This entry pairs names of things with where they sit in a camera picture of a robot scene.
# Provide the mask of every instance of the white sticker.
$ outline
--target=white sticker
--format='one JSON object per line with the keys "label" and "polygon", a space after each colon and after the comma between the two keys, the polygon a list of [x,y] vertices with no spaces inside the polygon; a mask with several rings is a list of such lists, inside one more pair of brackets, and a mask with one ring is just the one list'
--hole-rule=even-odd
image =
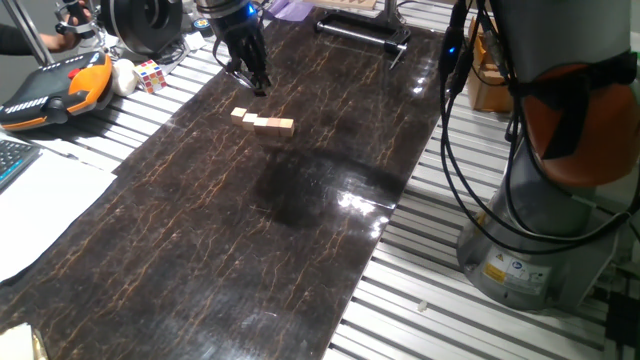
{"label": "white sticker", "polygon": [[551,267],[529,264],[492,247],[487,255],[483,273],[505,287],[533,295],[544,288]]}

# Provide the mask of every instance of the cardboard box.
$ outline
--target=cardboard box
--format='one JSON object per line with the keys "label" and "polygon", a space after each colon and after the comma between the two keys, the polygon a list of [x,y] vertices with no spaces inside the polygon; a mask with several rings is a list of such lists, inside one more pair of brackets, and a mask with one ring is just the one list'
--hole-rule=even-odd
{"label": "cardboard box", "polygon": [[[482,80],[489,84],[499,85],[504,83],[504,79],[499,72],[485,68],[476,68]],[[509,94],[507,86],[490,86],[484,84],[473,70],[469,73],[467,80],[467,90],[469,93],[469,105],[478,111],[492,111],[500,113],[510,113],[513,110],[513,99]]]}
{"label": "cardboard box", "polygon": [[[471,19],[468,33],[469,39],[471,39],[475,23],[476,19]],[[482,26],[479,27],[478,36],[473,44],[473,68],[482,80],[488,84],[499,85],[504,83],[504,78],[498,72],[498,67],[491,54],[487,51]],[[509,113],[513,110],[513,99],[507,87],[487,85],[480,81],[473,70],[469,73],[467,90],[469,93],[469,105],[474,110],[501,113]]]}
{"label": "cardboard box", "polygon": [[[497,28],[496,23],[493,19],[493,27]],[[473,28],[476,26],[476,18],[471,19],[471,25],[469,25],[469,32],[467,36],[469,37],[469,41],[471,41],[471,35],[473,35]],[[484,39],[484,31],[482,30],[482,25],[478,27],[478,36],[476,37],[476,41],[473,43],[473,65],[476,67],[481,67],[483,65],[495,65],[491,54],[487,51],[487,44]]]}

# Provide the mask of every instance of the black cable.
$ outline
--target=black cable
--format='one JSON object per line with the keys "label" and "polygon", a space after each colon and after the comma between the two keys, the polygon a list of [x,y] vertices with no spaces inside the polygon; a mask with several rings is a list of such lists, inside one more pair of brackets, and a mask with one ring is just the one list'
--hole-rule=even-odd
{"label": "black cable", "polygon": [[[472,41],[475,41],[475,38],[477,36],[477,30],[478,30],[478,27],[476,26],[476,28],[474,29],[474,33],[472,35]],[[460,171],[460,168],[457,165],[457,161],[455,160],[455,157],[453,156],[453,151],[451,150],[451,145],[450,145],[450,143],[448,141],[448,121],[449,121],[449,116],[450,116],[450,112],[451,112],[451,109],[452,109],[453,101],[455,101],[455,97],[457,96],[457,94],[459,92],[451,94],[451,99],[449,99],[449,101],[450,101],[449,107],[447,109],[445,109],[445,107],[446,107],[446,105],[445,105],[446,99],[445,99],[445,96],[444,96],[445,95],[444,86],[446,84],[446,80],[447,80],[446,77],[442,77],[441,76],[441,87],[442,88],[441,88],[440,97],[441,97],[441,112],[442,112],[442,122],[443,122],[443,135],[442,135],[442,140],[441,140],[441,142],[442,142],[441,143],[441,152],[442,152],[441,156],[442,156],[442,161],[443,161],[443,169],[445,170],[445,175],[447,177],[447,181],[449,182],[451,190],[454,193],[454,196],[456,197],[456,200],[458,201],[459,205],[464,210],[464,212],[467,214],[467,216],[470,218],[470,220],[472,220],[472,222],[490,240],[496,242],[500,246],[506,245],[506,244],[503,244],[500,241],[498,241],[496,238],[494,238],[490,234],[488,234],[488,232],[486,232],[486,230],[484,230],[483,227],[480,224],[477,223],[475,218],[473,218],[471,213],[465,207],[464,203],[462,202],[462,200],[460,199],[460,197],[459,197],[459,195],[457,193],[457,190],[456,190],[455,186],[453,185],[453,181],[451,180],[451,175],[450,175],[450,173],[448,171],[448,167],[447,167],[447,163],[446,163],[446,154],[449,155],[451,164],[455,168],[456,173],[458,174],[460,181],[462,182],[462,184],[465,186],[465,188],[469,192],[469,195],[474,199],[474,201],[476,201],[478,203],[478,205],[483,209],[483,211],[486,214],[491,216],[501,226],[505,227],[509,231],[514,232],[514,233],[516,233],[516,234],[518,234],[518,235],[520,235],[522,237],[525,237],[525,238],[528,238],[528,239],[531,239],[531,240],[536,240],[536,241],[539,241],[539,242],[545,242],[545,243],[551,243],[551,244],[565,244],[565,243],[573,240],[573,243],[571,245],[566,246],[566,247],[563,247],[563,248],[560,248],[560,249],[544,250],[544,251],[539,251],[539,252],[530,252],[531,254],[534,254],[534,253],[535,254],[551,254],[551,253],[562,252],[562,251],[570,250],[570,249],[573,249],[573,248],[576,248],[576,247],[579,247],[579,246],[583,246],[583,245],[585,245],[587,243],[590,243],[590,242],[593,242],[593,241],[599,239],[600,235],[604,234],[607,231],[612,230],[613,227],[619,226],[621,221],[625,220],[625,219],[623,219],[624,214],[618,214],[617,215],[617,216],[619,216],[618,219],[610,221],[609,223],[603,225],[600,229],[596,230],[595,232],[591,233],[588,236],[559,238],[559,237],[553,237],[553,236],[541,236],[541,235],[537,235],[537,234],[525,233],[525,232],[520,231],[519,229],[514,228],[510,224],[508,224],[508,223],[504,222],[502,219],[500,219],[495,213],[493,213],[490,209],[488,209],[483,204],[482,200],[480,200],[477,197],[477,195],[473,192],[473,190],[469,186],[468,182],[466,181],[466,179],[462,175],[462,173]],[[638,191],[638,189],[640,189],[640,179],[639,179],[638,187],[636,188],[636,191]],[[632,212],[635,212],[637,210],[637,207],[638,206],[631,206],[628,210],[632,211]],[[519,250],[519,249],[516,249],[516,248],[511,248],[511,249],[514,250],[514,251],[520,251],[521,253],[524,253],[522,250]]]}

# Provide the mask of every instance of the wire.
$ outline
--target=wire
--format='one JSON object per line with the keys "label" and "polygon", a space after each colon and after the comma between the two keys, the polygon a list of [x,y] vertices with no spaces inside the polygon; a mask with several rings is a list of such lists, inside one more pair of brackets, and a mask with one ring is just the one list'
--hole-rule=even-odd
{"label": "wire", "polygon": [[[477,36],[477,32],[478,32],[478,23],[476,24],[476,27],[474,29],[473,35],[472,35],[472,41],[475,41],[475,38]],[[510,75],[512,75],[513,79],[515,79],[515,74],[513,72],[513,67],[510,66],[512,63],[510,61],[510,56],[509,56],[509,62],[507,64],[507,66],[509,67],[509,71],[510,71]],[[443,164],[443,170],[445,172],[445,176],[447,178],[447,182],[449,183],[449,186],[451,187],[451,190],[454,194],[454,197],[456,198],[456,201],[458,202],[458,204],[460,205],[460,207],[463,209],[463,211],[465,212],[465,214],[467,215],[467,217],[469,217],[469,219],[474,223],[474,225],[476,225],[476,227],[490,240],[492,240],[493,242],[495,242],[496,244],[509,249],[509,250],[513,250],[513,251],[518,251],[520,253],[528,253],[528,254],[552,254],[552,253],[558,253],[558,252],[562,252],[562,251],[567,251],[573,248],[577,248],[579,246],[583,246],[586,245],[590,242],[596,241],[599,239],[599,236],[612,230],[614,227],[619,226],[622,222],[624,222],[624,218],[623,217],[631,217],[630,212],[635,212],[637,211],[637,208],[640,207],[638,205],[640,205],[640,201],[634,201],[635,204],[632,204],[632,206],[629,207],[628,211],[625,213],[619,213],[616,214],[612,217],[611,220],[609,220],[607,223],[605,223],[604,225],[602,225],[600,228],[596,229],[595,231],[591,232],[590,234],[587,235],[583,235],[580,237],[567,237],[567,238],[561,238],[561,237],[555,237],[555,236],[546,236],[546,235],[539,235],[539,234],[535,234],[535,233],[531,233],[531,232],[523,232],[519,229],[514,228],[513,226],[511,226],[510,224],[504,222],[502,219],[500,219],[495,213],[493,213],[490,209],[488,209],[486,207],[486,205],[483,204],[483,202],[477,197],[477,195],[473,192],[473,190],[471,189],[471,187],[469,186],[468,182],[466,181],[466,179],[464,178],[464,176],[462,175],[460,168],[457,165],[457,161],[455,160],[455,156],[453,155],[453,151],[451,150],[451,145],[449,143],[448,140],[448,122],[449,122],[449,117],[451,115],[451,110],[453,107],[453,103],[455,101],[455,97],[457,96],[456,94],[451,94],[451,98],[449,99],[449,106],[446,106],[446,98],[445,98],[445,85],[446,85],[446,78],[441,78],[441,93],[440,93],[440,98],[441,98],[441,113],[442,113],[442,127],[443,127],[443,134],[442,134],[442,139],[441,139],[441,157],[442,157],[442,164]],[[514,130],[517,130],[517,126],[518,123],[514,123]],[[451,174],[449,173],[448,170],[448,165],[447,165],[447,159],[446,159],[446,155],[449,155],[451,164],[453,165],[454,169],[456,170],[456,173],[458,174],[458,177],[460,179],[460,181],[462,182],[462,184],[464,185],[464,187],[466,188],[466,190],[468,191],[469,195],[478,203],[478,205],[482,208],[482,210],[488,214],[494,221],[496,221],[497,223],[499,223],[501,226],[505,227],[506,229],[508,229],[509,231],[520,235],[522,237],[531,239],[531,240],[535,240],[535,241],[539,241],[539,242],[544,242],[544,243],[549,243],[549,244],[566,244],[569,241],[573,241],[573,243],[571,243],[568,246],[562,247],[562,248],[556,248],[556,249],[549,249],[549,250],[542,250],[542,251],[527,251],[527,250],[522,250],[519,248],[514,248],[511,247],[507,244],[504,244],[502,242],[500,242],[498,239],[496,239],[495,237],[493,237],[491,234],[489,234],[482,225],[480,225],[476,219],[473,217],[473,215],[471,214],[471,212],[466,208],[466,206],[464,205],[464,203],[462,202],[462,199],[460,198],[454,184],[453,181],[451,179]],[[512,166],[512,161],[509,162],[509,164],[507,165],[508,168],[507,170],[510,171],[510,166]],[[636,193],[640,190],[640,178],[638,181],[638,186],[636,187]]]}

